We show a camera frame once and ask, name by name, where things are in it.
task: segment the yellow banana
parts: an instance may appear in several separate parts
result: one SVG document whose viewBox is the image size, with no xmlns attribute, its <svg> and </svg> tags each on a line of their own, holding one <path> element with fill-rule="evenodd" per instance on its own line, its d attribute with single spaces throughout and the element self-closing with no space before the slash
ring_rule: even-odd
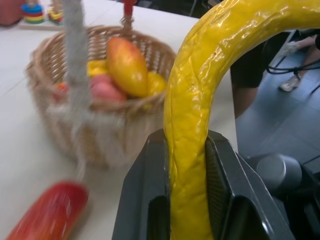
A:
<svg viewBox="0 0 320 240">
<path fill-rule="evenodd" d="M 319 0 L 225 0 L 188 33 L 174 62 L 164 103 L 172 240 L 213 239 L 204 146 L 215 90 L 228 68 L 277 33 L 319 27 Z"/>
</svg>

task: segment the person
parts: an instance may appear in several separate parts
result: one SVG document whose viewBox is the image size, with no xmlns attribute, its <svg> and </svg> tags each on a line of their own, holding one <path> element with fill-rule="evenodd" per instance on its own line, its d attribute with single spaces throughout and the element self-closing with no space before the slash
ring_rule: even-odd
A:
<svg viewBox="0 0 320 240">
<path fill-rule="evenodd" d="M 238 118 L 254 102 L 263 73 L 282 47 L 282 33 L 270 38 L 241 56 L 230 68 L 234 115 Z"/>
<path fill-rule="evenodd" d="M 320 60 L 320 50 L 316 46 L 316 38 L 319 39 L 319 36 L 310 36 L 300 41 L 292 41 L 284 46 L 283 52 L 280 54 L 281 56 L 289 56 L 295 53 L 298 50 L 309 47 L 309 50 L 306 54 L 305 59 L 303 60 L 301 66 L 308 65 L 314 63 L 315 61 Z M 299 87 L 304 75 L 308 70 L 302 70 L 298 72 L 298 76 L 293 75 L 288 80 L 283 82 L 279 89 L 284 92 L 291 92 L 295 88 Z"/>
</svg>

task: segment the toy fruit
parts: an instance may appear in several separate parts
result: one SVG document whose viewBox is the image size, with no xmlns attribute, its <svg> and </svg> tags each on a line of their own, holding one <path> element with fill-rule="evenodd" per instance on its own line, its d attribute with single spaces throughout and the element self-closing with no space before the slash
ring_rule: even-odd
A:
<svg viewBox="0 0 320 240">
<path fill-rule="evenodd" d="M 111 38 L 107 59 L 110 74 L 121 89 L 135 97 L 148 95 L 146 60 L 133 43 L 122 37 Z"/>
<path fill-rule="evenodd" d="M 126 94 L 115 86 L 109 75 L 97 75 L 91 79 L 91 94 L 95 99 L 124 102 Z"/>
<path fill-rule="evenodd" d="M 88 62 L 87 72 L 90 78 L 96 75 L 108 74 L 108 62 L 106 60 L 92 60 Z"/>
<path fill-rule="evenodd" d="M 222 77 L 234 61 L 269 37 L 287 29 L 318 29 L 319 16 L 317 0 L 224 0 L 185 37 L 164 102 L 172 240 L 214 239 L 208 213 L 205 141 Z"/>
<path fill-rule="evenodd" d="M 162 93 L 166 90 L 167 83 L 165 79 L 158 73 L 148 72 L 148 96 L 153 96 L 159 93 Z"/>
<path fill-rule="evenodd" d="M 56 87 L 57 91 L 59 91 L 60 93 L 64 93 L 64 94 L 66 94 L 69 90 L 69 87 L 66 82 L 60 82 L 55 87 Z M 53 98 L 56 102 L 59 102 L 61 100 L 61 95 L 54 93 Z"/>
<path fill-rule="evenodd" d="M 99 74 L 99 75 L 95 75 L 94 77 L 92 77 L 90 79 L 90 86 L 93 87 L 94 85 L 98 84 L 98 83 L 112 83 L 113 79 L 110 75 L 107 74 Z"/>
<path fill-rule="evenodd" d="M 6 240 L 67 240 L 87 201 L 82 185 L 57 183 L 40 196 Z"/>
</svg>

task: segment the stacking ring toy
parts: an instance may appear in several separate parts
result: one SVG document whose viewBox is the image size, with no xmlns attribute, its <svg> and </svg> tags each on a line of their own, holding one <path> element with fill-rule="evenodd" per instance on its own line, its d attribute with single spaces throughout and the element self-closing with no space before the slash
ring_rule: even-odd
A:
<svg viewBox="0 0 320 240">
<path fill-rule="evenodd" d="M 61 25 L 64 15 L 62 12 L 55 12 L 53 8 L 50 8 L 48 11 L 48 18 L 54 24 Z"/>
<path fill-rule="evenodd" d="M 43 8 L 40 4 L 35 4 L 33 6 L 24 4 L 21 6 L 21 9 L 26 23 L 41 24 L 45 21 Z"/>
</svg>

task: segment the wicker basket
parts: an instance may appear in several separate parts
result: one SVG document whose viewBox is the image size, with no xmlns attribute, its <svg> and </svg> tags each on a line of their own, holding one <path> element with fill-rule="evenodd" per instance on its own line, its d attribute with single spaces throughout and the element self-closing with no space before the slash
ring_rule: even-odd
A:
<svg viewBox="0 0 320 240">
<path fill-rule="evenodd" d="M 169 78 L 176 54 L 158 40 L 132 30 L 132 17 L 125 14 L 121 26 L 93 26 L 88 32 L 89 60 L 102 60 L 106 57 L 107 42 L 121 36 L 134 43 L 143 53 L 149 71 Z M 78 157 L 77 147 L 72 138 L 72 124 L 48 112 L 57 105 L 54 94 L 64 99 L 68 97 L 57 92 L 55 85 L 63 81 L 67 71 L 65 32 L 46 39 L 34 51 L 27 67 L 29 89 L 40 116 L 58 146 L 68 155 Z M 77 135 L 77 144 L 84 159 L 92 164 L 118 167 L 136 159 L 149 134 L 163 127 L 163 103 L 165 93 L 152 97 L 130 99 L 125 103 L 93 101 L 90 111 L 106 120 L 97 128 L 90 124 L 82 125 Z M 119 159 L 117 151 L 124 153 Z"/>
</svg>

